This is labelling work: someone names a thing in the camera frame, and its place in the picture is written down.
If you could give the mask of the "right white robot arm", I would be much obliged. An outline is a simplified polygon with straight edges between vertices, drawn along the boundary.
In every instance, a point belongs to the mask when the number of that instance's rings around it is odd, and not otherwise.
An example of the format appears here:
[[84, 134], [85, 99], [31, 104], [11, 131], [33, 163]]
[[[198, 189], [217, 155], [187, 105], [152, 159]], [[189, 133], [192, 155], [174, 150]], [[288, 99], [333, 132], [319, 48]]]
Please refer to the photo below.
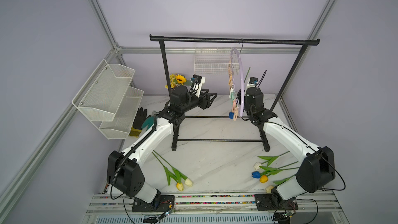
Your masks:
[[240, 106], [248, 120], [264, 135], [280, 142], [300, 164], [294, 176], [271, 190], [272, 200], [279, 203], [314, 193], [335, 179], [334, 153], [330, 148], [321, 148], [288, 128], [274, 112], [264, 107], [264, 95], [254, 84], [246, 86], [243, 96]]

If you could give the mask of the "purple clip hanger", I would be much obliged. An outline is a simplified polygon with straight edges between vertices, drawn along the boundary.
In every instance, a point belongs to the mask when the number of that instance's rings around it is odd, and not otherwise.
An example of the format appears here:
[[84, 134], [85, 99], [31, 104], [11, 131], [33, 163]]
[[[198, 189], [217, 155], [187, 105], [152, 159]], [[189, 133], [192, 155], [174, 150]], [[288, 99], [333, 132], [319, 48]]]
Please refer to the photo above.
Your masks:
[[244, 82], [243, 82], [244, 77], [243, 77], [243, 73], [240, 70], [240, 67], [242, 65], [240, 51], [236, 47], [231, 49], [228, 67], [227, 67], [228, 69], [229, 69], [230, 65], [233, 65], [233, 67], [234, 67], [235, 90], [238, 93], [238, 91], [244, 87]]

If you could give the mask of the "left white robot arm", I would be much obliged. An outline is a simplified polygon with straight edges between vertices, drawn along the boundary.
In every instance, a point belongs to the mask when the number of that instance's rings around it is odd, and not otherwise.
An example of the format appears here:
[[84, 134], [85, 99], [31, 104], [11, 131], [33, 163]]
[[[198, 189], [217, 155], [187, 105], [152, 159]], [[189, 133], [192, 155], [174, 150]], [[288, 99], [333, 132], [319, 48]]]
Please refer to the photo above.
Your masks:
[[159, 114], [152, 116], [153, 124], [129, 148], [113, 151], [108, 158], [107, 182], [130, 198], [137, 198], [157, 208], [161, 193], [150, 186], [141, 166], [155, 148], [177, 129], [185, 119], [185, 113], [199, 107], [211, 107], [217, 93], [207, 89], [189, 91], [186, 86], [172, 90], [171, 100]]

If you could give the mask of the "black clothes rack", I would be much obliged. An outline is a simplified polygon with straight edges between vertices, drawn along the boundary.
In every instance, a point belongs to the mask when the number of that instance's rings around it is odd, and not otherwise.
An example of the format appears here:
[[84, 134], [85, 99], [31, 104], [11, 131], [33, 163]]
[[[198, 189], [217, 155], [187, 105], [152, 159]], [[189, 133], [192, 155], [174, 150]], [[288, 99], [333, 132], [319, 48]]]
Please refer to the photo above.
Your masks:
[[[287, 39], [258, 39], [258, 38], [221, 38], [221, 37], [167, 37], [167, 36], [158, 36], [158, 35], [149, 35], [151, 41], [155, 41], [159, 43], [161, 54], [162, 54], [162, 60], [163, 60], [163, 66], [165, 73], [169, 73], [168, 71], [168, 64], [167, 64], [167, 57], [166, 57], [166, 47], [165, 47], [165, 42], [178, 42], [178, 43], [227, 43], [227, 44], [242, 44], [242, 47], [244, 44], [255, 44], [255, 45], [292, 45], [292, 46], [299, 46], [301, 45], [301, 48], [298, 52], [298, 55], [291, 67], [290, 72], [288, 73], [278, 95], [276, 95], [276, 98], [273, 102], [273, 105], [271, 106], [271, 110], [273, 110], [279, 101], [281, 99], [282, 94], [284, 91], [287, 89], [288, 83], [292, 80], [293, 72], [296, 71], [298, 68], [299, 62], [303, 60], [304, 54], [307, 51], [309, 46], [317, 46], [320, 43], [320, 38], [316, 40], [287, 40]], [[215, 97], [213, 100], [216, 100], [216, 103], [221, 103], [221, 106], [226, 112], [226, 107], [227, 107], [227, 95], [221, 95], [221, 101], [219, 99], [216, 99]], [[228, 116], [186, 116], [186, 118], [207, 118], [207, 119], [229, 119]], [[255, 143], [262, 143], [263, 147], [265, 148], [265, 151], [268, 152], [270, 150], [270, 146], [268, 143], [268, 140], [266, 139], [265, 134], [263, 131], [259, 130], [259, 135], [260, 135], [260, 140], [227, 140], [227, 139], [216, 139], [216, 140], [199, 140], [199, 139], [193, 139], [193, 142], [255, 142]], [[171, 143], [171, 149], [172, 151], [177, 150], [177, 145], [178, 142], [188, 142], [188, 141], [183, 141], [183, 139], [179, 139], [179, 127], [176, 128], [176, 130], [173, 133], [173, 141]]]

